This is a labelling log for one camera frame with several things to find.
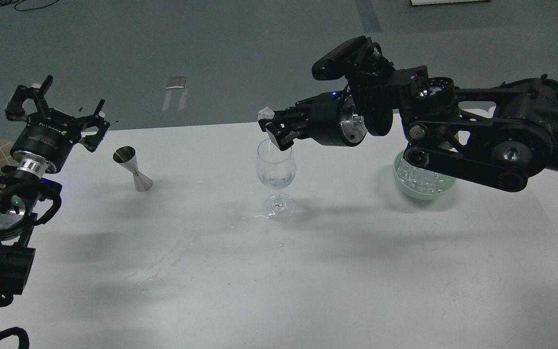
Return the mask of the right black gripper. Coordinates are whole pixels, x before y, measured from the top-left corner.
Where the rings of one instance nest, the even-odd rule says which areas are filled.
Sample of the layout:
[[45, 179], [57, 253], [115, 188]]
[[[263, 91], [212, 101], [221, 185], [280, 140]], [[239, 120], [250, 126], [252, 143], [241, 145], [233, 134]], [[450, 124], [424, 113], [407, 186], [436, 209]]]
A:
[[354, 147], [368, 133], [365, 117], [356, 111], [350, 92], [321, 93], [274, 112], [273, 119], [259, 121], [259, 126], [282, 152], [296, 139], [307, 138], [325, 146]]

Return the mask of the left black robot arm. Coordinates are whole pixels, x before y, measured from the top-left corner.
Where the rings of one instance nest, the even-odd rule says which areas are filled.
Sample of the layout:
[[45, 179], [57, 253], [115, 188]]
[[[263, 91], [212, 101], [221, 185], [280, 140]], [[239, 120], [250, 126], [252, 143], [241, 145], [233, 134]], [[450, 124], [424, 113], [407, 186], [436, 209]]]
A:
[[[59, 173], [77, 144], [95, 152], [110, 127], [101, 115], [104, 100], [84, 117], [51, 108], [45, 95], [52, 82], [49, 75], [38, 87], [17, 86], [5, 109], [9, 121], [24, 122], [25, 128], [10, 150], [16, 164], [0, 167], [0, 307], [24, 291], [35, 256], [29, 247], [34, 228], [62, 206], [61, 184], [44, 176]], [[29, 348], [26, 330], [0, 331], [0, 341], [10, 336], [20, 349]]]

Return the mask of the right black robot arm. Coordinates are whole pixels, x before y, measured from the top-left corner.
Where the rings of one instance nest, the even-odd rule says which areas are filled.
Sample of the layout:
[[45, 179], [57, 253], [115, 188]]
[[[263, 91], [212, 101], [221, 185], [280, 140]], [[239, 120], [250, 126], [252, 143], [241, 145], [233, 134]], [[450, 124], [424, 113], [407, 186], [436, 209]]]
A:
[[547, 75], [484, 89], [429, 78], [425, 67], [339, 73], [347, 88], [263, 109], [258, 124], [280, 150], [296, 139], [359, 145], [366, 133], [388, 134], [398, 110], [417, 168], [518, 192], [544, 169], [558, 172], [558, 81]]

